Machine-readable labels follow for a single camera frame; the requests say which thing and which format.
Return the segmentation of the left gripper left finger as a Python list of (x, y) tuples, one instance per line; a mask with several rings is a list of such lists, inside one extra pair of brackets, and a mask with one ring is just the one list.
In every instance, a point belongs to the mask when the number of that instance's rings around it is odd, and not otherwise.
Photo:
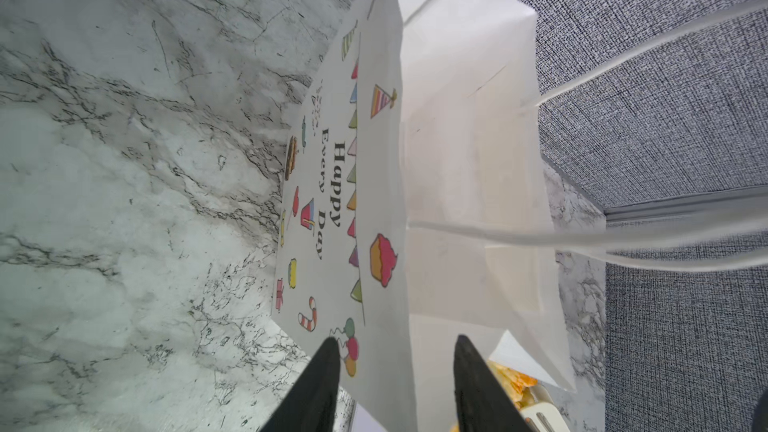
[(333, 430), (340, 380), (337, 342), (326, 338), (262, 432)]

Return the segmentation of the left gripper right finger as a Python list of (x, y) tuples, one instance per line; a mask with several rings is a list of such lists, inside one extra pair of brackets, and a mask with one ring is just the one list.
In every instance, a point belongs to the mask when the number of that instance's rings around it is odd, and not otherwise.
[(466, 335), (455, 343), (453, 376), (461, 432), (532, 431)]

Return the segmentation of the rectangular flaky pastry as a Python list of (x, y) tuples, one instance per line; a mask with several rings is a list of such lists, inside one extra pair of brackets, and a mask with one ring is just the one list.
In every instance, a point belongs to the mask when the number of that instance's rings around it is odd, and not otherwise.
[(489, 361), (488, 366), (516, 408), (534, 404), (532, 388), (538, 385), (537, 379), (494, 361)]

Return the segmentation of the white paper gift bag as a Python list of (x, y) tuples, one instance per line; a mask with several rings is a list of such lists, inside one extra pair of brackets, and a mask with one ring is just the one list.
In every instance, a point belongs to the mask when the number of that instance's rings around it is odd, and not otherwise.
[(553, 229), (536, 12), (517, 0), (355, 0), (287, 147), (272, 316), (337, 345), (343, 388), (389, 431), (445, 431), (453, 348), (566, 390), (555, 255), (762, 231), (752, 199), (661, 227)]

